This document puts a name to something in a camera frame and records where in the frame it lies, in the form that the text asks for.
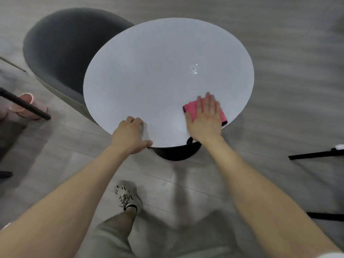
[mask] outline round white table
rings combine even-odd
[[[110,134],[127,116],[144,121],[143,139],[158,155],[181,160],[187,144],[183,105],[207,91],[220,101],[228,123],[243,110],[254,83],[251,58],[226,30],[200,20],[166,18],[133,26],[94,56],[84,98],[94,120]]]

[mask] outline person's right arm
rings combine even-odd
[[[342,252],[282,190],[246,164],[221,137],[220,104],[197,98],[197,116],[186,113],[190,135],[208,150],[226,179],[238,212],[271,257],[316,258]]]

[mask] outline shoe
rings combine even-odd
[[[133,182],[121,180],[115,186],[114,192],[119,198],[120,207],[125,211],[128,207],[136,208],[136,214],[142,211],[142,201],[137,196],[136,186]]]

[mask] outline pink cloth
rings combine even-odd
[[[194,121],[196,118],[196,104],[197,104],[197,100],[189,102],[188,104],[185,104],[183,106],[184,112],[190,112],[192,121]],[[223,113],[222,109],[221,109],[221,121],[222,123],[227,121],[225,113]]]

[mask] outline black round object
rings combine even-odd
[[[199,142],[194,142],[189,145],[178,147],[152,147],[154,152],[167,160],[179,161],[184,160],[194,155],[202,146]]]

